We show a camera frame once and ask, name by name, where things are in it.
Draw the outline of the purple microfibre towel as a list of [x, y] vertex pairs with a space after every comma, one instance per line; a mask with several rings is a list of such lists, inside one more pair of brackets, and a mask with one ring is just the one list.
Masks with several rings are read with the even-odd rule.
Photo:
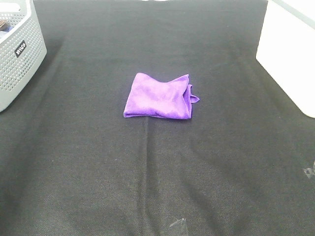
[[200, 100], [191, 90], [188, 74], [169, 82], [159, 82], [145, 73], [137, 73], [123, 116], [190, 119], [192, 104]]

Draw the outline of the black table cloth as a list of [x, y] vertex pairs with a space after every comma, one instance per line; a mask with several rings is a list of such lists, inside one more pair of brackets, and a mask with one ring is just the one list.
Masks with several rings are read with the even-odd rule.
[[[315, 121], [255, 58], [265, 0], [37, 0], [47, 47], [0, 115], [3, 236], [312, 236]], [[189, 75], [190, 119], [123, 116]]]

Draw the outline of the white storage box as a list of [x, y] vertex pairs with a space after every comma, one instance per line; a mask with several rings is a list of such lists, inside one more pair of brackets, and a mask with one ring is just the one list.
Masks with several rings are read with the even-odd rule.
[[315, 2], [270, 0], [256, 59], [305, 115], [315, 116]]

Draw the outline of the grey perforated laundry basket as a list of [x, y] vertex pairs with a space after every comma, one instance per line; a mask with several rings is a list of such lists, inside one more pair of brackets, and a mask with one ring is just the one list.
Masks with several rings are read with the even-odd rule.
[[0, 38], [0, 110], [4, 111], [38, 70], [47, 48], [32, 0], [2, 0], [0, 19], [11, 27]]

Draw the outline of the clear tape piece right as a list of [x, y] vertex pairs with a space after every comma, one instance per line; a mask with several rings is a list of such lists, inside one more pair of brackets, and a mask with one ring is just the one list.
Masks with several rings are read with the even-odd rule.
[[315, 175], [315, 162], [313, 163], [312, 168], [305, 168], [303, 169], [303, 172], [308, 179], [311, 179]]

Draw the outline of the grey towel in basket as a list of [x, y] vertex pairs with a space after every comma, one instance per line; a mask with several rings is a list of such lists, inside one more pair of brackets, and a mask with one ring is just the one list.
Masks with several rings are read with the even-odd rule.
[[7, 33], [9, 33], [11, 30], [13, 29], [13, 27], [7, 27], [3, 30], [0, 31], [0, 38], [3, 38]]

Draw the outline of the brown towel in basket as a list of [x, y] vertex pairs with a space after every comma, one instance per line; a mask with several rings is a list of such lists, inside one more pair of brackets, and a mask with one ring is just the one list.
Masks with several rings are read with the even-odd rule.
[[7, 29], [7, 21], [5, 20], [0, 20], [0, 31], [5, 31]]

